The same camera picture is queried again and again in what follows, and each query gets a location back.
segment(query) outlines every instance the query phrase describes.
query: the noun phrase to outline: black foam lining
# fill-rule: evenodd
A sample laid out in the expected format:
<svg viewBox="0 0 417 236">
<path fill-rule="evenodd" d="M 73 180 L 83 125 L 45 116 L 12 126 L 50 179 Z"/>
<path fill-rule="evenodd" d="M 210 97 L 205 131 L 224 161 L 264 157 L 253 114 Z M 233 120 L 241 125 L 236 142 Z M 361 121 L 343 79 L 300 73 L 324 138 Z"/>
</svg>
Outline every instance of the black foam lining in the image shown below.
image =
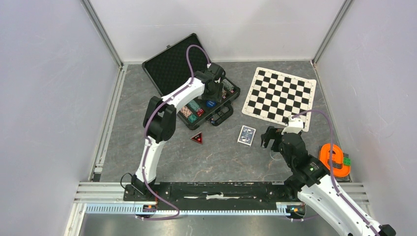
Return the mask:
<svg viewBox="0 0 417 236">
<path fill-rule="evenodd" d="M 185 53 L 192 44 L 202 47 L 194 33 L 142 64 L 161 95 L 173 92 L 191 77 Z M 194 72 L 207 69 L 206 56 L 200 49 L 191 48 L 189 58 Z"/>
</svg>

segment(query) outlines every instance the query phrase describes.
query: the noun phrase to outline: playing card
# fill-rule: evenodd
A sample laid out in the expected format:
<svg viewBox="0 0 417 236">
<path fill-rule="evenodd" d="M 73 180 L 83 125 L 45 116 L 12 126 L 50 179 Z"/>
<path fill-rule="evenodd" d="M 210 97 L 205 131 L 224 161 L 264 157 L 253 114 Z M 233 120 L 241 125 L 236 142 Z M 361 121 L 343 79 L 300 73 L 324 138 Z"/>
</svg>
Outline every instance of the playing card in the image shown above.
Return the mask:
<svg viewBox="0 0 417 236">
<path fill-rule="evenodd" d="M 242 129 L 240 130 L 238 143 L 243 143 L 251 146 L 255 136 L 255 131 L 256 129 L 243 125 Z"/>
</svg>

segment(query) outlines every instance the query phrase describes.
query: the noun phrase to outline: white wall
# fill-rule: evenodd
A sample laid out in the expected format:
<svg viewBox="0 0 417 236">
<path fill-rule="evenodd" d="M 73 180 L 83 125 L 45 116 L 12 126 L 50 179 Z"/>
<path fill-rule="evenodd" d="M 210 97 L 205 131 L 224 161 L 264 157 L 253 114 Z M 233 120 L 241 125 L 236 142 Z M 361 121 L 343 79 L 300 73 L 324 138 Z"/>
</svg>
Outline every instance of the white wall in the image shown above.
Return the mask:
<svg viewBox="0 0 417 236">
<path fill-rule="evenodd" d="M 343 0 L 91 0 L 123 61 L 195 32 L 213 60 L 311 59 Z"/>
<path fill-rule="evenodd" d="M 354 177 L 397 235 L 417 219 L 416 12 L 414 0 L 354 1 L 318 63 Z"/>
<path fill-rule="evenodd" d="M 0 2 L 0 235 L 63 235 L 117 72 L 80 1 Z"/>
</svg>

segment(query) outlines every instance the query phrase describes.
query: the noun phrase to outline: chessboard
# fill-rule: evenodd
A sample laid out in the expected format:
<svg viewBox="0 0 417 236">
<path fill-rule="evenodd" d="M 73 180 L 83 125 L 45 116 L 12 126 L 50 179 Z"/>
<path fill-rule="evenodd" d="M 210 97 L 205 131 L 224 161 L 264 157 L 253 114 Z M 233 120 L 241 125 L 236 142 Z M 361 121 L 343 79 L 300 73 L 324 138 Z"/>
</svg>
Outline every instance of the chessboard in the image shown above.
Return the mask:
<svg viewBox="0 0 417 236">
<path fill-rule="evenodd" d="M 258 67 L 243 105 L 246 115 L 285 125 L 283 118 L 313 107 L 316 80 Z M 311 113 L 300 116 L 308 131 Z"/>
</svg>

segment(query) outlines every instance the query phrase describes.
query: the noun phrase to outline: red triangular object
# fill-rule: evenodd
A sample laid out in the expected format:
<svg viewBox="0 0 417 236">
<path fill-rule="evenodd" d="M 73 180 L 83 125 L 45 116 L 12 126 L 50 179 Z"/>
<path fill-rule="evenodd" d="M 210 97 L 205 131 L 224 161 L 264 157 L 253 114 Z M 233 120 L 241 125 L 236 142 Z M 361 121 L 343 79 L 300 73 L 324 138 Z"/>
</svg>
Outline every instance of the red triangular object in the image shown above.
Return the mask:
<svg viewBox="0 0 417 236">
<path fill-rule="evenodd" d="M 191 140 L 193 140 L 193 141 L 195 141 L 195 142 L 197 142 L 199 144 L 203 144 L 203 136 L 202 136 L 202 133 L 200 132 L 200 133 L 194 135 L 193 137 L 191 137 Z"/>
</svg>

